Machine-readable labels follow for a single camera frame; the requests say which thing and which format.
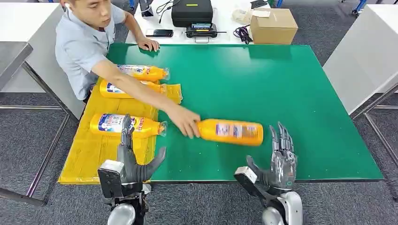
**green tabletop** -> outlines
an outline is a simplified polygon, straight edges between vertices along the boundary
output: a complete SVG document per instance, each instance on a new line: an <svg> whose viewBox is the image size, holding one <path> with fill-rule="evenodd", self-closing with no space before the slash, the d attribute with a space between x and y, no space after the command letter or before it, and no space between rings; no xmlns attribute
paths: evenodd
<svg viewBox="0 0 398 225"><path fill-rule="evenodd" d="M234 180L246 155L269 168L269 125L281 121L298 156L297 180L379 180L383 176L309 46L162 45L143 52L113 44L117 64L170 68L168 83L180 83L183 106L202 119L243 120L264 126L261 146L248 147L184 137L171 122L156 149L166 159L153 181ZM169 121L159 112L159 121Z"/></svg>

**gray short-sleeve shirt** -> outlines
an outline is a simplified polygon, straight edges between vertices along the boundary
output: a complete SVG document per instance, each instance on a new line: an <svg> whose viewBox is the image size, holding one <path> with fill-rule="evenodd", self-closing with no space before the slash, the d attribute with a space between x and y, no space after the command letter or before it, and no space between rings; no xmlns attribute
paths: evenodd
<svg viewBox="0 0 398 225"><path fill-rule="evenodd" d="M111 8L111 21L104 31L80 21L70 10L66 10L57 25L55 56L79 100L87 97L98 79L91 69L106 59L109 45L115 40L115 24L124 22L124 11L113 4Z"/></svg>

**bottle label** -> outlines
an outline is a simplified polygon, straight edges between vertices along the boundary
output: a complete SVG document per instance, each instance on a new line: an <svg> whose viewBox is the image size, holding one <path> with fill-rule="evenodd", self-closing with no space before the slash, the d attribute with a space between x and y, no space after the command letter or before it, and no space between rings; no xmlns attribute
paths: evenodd
<svg viewBox="0 0 398 225"><path fill-rule="evenodd" d="M108 132L122 132L124 115L103 114L98 122L98 130ZM130 129L135 124L135 118L131 117Z"/></svg>
<svg viewBox="0 0 398 225"><path fill-rule="evenodd" d="M144 117L141 117L141 118L139 119L138 127L136 127L137 131L141 131L143 125L144 125Z"/></svg>
<svg viewBox="0 0 398 225"><path fill-rule="evenodd" d="M217 123L215 134L218 136L230 136L235 138L256 137L257 128L255 126L230 125L226 123Z"/></svg>
<svg viewBox="0 0 398 225"><path fill-rule="evenodd" d="M148 82L146 81L140 81L143 85L148 85ZM111 83L107 84L107 92L111 92L111 93L124 93L124 91L120 90L119 88L117 88L116 86L114 86Z"/></svg>
<svg viewBox="0 0 398 225"><path fill-rule="evenodd" d="M132 75L132 74L143 74L146 66L137 66L137 65L117 65L120 71L123 73Z"/></svg>
<svg viewBox="0 0 398 225"><path fill-rule="evenodd" d="M107 92L111 92L111 93L124 93L124 91L120 90L119 88L117 88L116 86L114 86L111 83L107 84Z"/></svg>

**gray carpet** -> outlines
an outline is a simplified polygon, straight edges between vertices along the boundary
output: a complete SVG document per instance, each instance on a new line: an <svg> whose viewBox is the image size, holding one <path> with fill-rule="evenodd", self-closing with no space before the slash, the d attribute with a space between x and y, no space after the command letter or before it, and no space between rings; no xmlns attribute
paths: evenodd
<svg viewBox="0 0 398 225"><path fill-rule="evenodd" d="M128 10L125 1L113 1ZM285 0L299 26L295 44L311 45L323 64L353 23L350 11L356 4L337 0ZM127 30L117 27L116 40L124 41ZM398 105L398 96L388 99ZM43 94L1 94L0 104L53 105ZM398 114L373 111L371 115L398 149ZM41 163L41 157L60 125L58 111L0 111L0 187L25 194ZM366 119L354 122L386 180L376 183L298 183L305 221L309 225L396 225L398 169ZM48 204L34 207L0 198L0 224L80 225L106 224L109 207L101 202L99 186L60 185L56 180L63 167L77 126L68 122L43 175L35 197ZM148 195L152 225L260 225L262 207L237 184L155 185Z"/></svg>

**cardboard box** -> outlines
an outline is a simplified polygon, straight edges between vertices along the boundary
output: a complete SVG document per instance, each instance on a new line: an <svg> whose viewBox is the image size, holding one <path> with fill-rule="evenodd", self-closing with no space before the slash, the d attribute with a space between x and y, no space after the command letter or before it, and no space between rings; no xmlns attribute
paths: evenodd
<svg viewBox="0 0 398 225"><path fill-rule="evenodd" d="M250 30L255 44L290 45L297 29L296 21L287 8L258 8L253 11Z"/></svg>

